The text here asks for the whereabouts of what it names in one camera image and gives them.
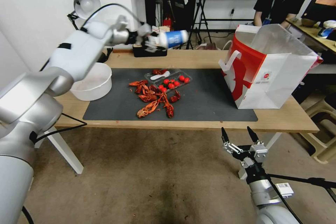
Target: clear plastic tray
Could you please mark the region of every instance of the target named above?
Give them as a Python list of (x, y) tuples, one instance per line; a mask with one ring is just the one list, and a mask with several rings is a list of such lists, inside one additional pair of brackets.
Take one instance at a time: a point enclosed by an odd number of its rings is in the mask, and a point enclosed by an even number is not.
[[(181, 86), (187, 85), (187, 84), (189, 84), (192, 81), (192, 78), (189, 76), (189, 74), (186, 74), (181, 69), (167, 69), (167, 70), (170, 72), (170, 75), (168, 77), (160, 77), (159, 79), (156, 79), (156, 80), (151, 80), (151, 77), (154, 76), (154, 74), (152, 74), (152, 73), (146, 73), (145, 74), (145, 78), (146, 78), (146, 80), (148, 80), (148, 84), (149, 85), (154, 85), (157, 88), (159, 87), (159, 85), (163, 85), (165, 88), (167, 88), (167, 93), (168, 93), (168, 92), (170, 92), (170, 91), (172, 91), (174, 89), (168, 89), (168, 85), (165, 85), (163, 83), (163, 81), (165, 79), (169, 79), (169, 80), (174, 79), (175, 81), (178, 81), (180, 83), (180, 85), (177, 86), (176, 89), (179, 88), (179, 87), (181, 87)], [(181, 75), (183, 75), (185, 78), (189, 78), (190, 81), (188, 83), (181, 82), (179, 80), (179, 77)]]

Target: table mat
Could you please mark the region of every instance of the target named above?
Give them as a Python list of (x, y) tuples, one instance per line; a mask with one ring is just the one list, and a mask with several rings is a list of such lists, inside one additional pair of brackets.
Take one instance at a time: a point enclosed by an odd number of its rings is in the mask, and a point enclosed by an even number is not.
[(179, 87), (181, 99), (174, 106), (174, 117), (169, 119), (163, 104), (144, 118), (136, 113), (146, 105), (128, 83), (144, 79), (152, 69), (112, 68), (112, 88), (104, 97), (91, 101), (84, 120), (151, 120), (151, 121), (257, 121), (253, 110), (237, 109), (220, 69), (182, 69), (192, 82)]

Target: monitor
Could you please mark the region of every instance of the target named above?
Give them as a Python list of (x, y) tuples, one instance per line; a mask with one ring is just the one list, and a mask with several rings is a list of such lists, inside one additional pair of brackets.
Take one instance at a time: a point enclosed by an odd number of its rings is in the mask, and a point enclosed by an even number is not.
[(336, 20), (336, 0), (311, 0), (302, 18), (321, 22)]

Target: bottle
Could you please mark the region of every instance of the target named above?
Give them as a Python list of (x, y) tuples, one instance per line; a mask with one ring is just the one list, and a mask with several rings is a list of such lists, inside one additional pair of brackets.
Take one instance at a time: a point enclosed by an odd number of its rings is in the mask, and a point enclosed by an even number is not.
[(187, 42), (188, 33), (186, 30), (161, 32), (158, 38), (159, 38), (159, 46), (164, 48), (171, 48)]

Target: plastic spoon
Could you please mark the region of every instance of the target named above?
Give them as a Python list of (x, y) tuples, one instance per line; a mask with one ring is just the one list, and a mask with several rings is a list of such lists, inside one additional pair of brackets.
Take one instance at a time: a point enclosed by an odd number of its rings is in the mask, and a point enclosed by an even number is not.
[(153, 75), (150, 79), (152, 81), (155, 81), (156, 79), (159, 79), (161, 77), (168, 77), (170, 75), (170, 72), (169, 71), (166, 71), (164, 74), (162, 75)]

